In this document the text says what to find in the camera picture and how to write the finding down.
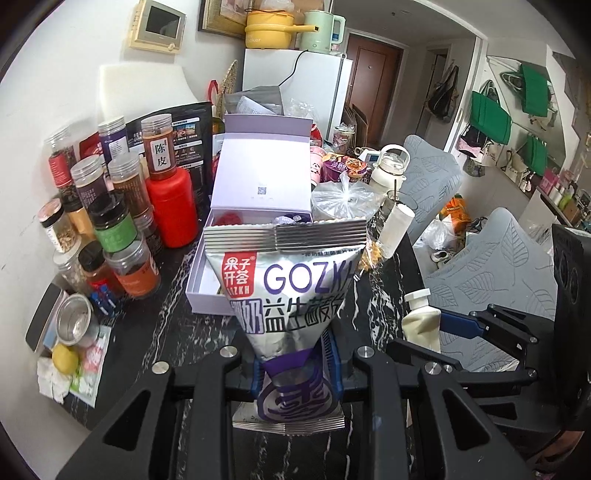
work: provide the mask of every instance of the gray chair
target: gray chair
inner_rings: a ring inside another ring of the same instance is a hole
[[[400,187],[417,202],[415,218],[408,228],[414,244],[447,202],[460,188],[461,169],[450,153],[445,153],[425,142],[421,137],[409,135],[404,148],[410,153],[405,172],[406,181]]]
[[[482,232],[449,263],[424,279],[430,305],[468,314],[494,303],[554,320],[557,285],[551,258],[497,208]],[[441,351],[471,371],[499,371],[514,359],[483,339],[442,332]]]

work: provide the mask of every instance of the gift box lid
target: gift box lid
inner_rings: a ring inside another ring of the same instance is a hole
[[[227,114],[212,210],[310,212],[312,120]]]

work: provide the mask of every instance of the yellow pot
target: yellow pot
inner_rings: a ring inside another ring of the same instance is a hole
[[[287,12],[255,11],[246,21],[247,48],[289,48],[291,34],[318,32],[317,25],[294,25],[294,17]]]

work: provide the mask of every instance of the mint green kettle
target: mint green kettle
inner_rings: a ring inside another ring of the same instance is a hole
[[[338,45],[345,37],[345,18],[322,10],[311,10],[304,14],[304,25],[318,25],[318,32],[304,32],[301,35],[300,50],[310,50],[317,53],[330,54],[332,44]],[[338,36],[335,22],[339,23]]]

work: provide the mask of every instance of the red bottle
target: red bottle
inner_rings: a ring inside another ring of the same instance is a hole
[[[195,240],[199,223],[189,172],[177,167],[167,179],[146,179],[146,187],[164,245],[178,248]]]

